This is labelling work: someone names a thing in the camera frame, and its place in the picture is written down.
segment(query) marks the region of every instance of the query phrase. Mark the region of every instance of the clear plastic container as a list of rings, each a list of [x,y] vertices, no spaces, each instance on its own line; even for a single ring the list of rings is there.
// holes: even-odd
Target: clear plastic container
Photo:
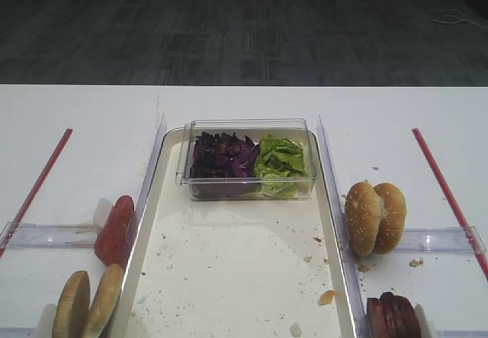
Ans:
[[[239,140],[249,137],[254,144],[264,136],[289,139],[303,149],[306,175],[265,176],[245,178],[203,178],[192,176],[195,144],[205,132],[222,136],[236,135]],[[310,151],[310,136],[303,119],[193,121],[185,126],[181,139],[181,153],[176,172],[176,182],[187,185],[191,199],[196,201],[246,200],[246,199],[301,199],[308,198],[316,179],[316,159]]]

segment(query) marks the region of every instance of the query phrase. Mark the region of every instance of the hamburger bun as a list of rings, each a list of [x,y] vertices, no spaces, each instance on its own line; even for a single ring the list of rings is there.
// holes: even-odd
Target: hamburger bun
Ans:
[[[91,303],[82,338],[99,338],[115,308],[123,280],[124,270],[118,264],[107,267]]]
[[[405,216],[405,198],[395,185],[354,184],[345,199],[352,251],[359,256],[389,253],[402,239]]]
[[[90,306],[90,280],[86,271],[69,277],[59,297],[53,324],[53,338],[79,338]]]

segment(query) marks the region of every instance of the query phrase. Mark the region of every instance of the sliced meat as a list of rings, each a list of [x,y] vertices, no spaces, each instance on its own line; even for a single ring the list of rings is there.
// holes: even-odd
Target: sliced meat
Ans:
[[[390,338],[384,322],[383,303],[377,298],[369,298],[366,310],[373,338]]]
[[[403,296],[395,295],[395,301],[398,303],[398,306],[402,311],[403,322],[405,323],[409,338],[422,338],[420,333],[419,319],[417,319],[409,299]]]
[[[397,338],[397,329],[395,328],[395,317],[393,315],[393,308],[390,304],[383,303],[384,322],[387,325],[388,336],[390,338]]]
[[[400,310],[398,302],[395,300],[395,295],[391,292],[384,292],[380,297],[380,301],[382,301],[384,304],[387,304],[393,312],[396,336],[398,338],[409,338],[409,335],[406,331],[405,323],[403,322],[403,314]]]

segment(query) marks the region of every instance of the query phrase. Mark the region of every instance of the carpeted floor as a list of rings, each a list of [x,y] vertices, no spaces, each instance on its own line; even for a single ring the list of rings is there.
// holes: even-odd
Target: carpeted floor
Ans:
[[[0,83],[488,85],[464,0],[0,0]]]

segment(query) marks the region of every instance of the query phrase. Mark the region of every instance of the green lettuce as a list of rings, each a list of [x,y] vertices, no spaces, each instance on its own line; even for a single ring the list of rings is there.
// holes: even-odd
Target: green lettuce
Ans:
[[[261,152],[253,169],[256,177],[269,179],[307,176],[303,148],[299,143],[266,135],[259,142],[259,146]],[[299,186],[295,182],[265,182],[261,192],[273,198],[295,198],[298,190]]]

